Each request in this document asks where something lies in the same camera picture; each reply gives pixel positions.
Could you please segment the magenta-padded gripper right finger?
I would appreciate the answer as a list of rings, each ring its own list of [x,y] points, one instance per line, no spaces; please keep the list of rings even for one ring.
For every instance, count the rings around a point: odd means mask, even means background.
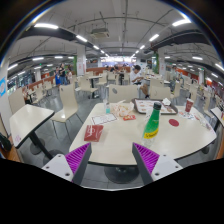
[[[145,185],[182,169],[182,166],[168,155],[159,155],[137,143],[132,145],[132,153]]]

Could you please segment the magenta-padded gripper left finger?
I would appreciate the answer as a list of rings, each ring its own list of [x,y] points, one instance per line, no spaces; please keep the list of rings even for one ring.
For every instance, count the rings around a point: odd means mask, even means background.
[[[91,144],[87,143],[66,155],[57,154],[42,169],[80,185],[91,153]]]

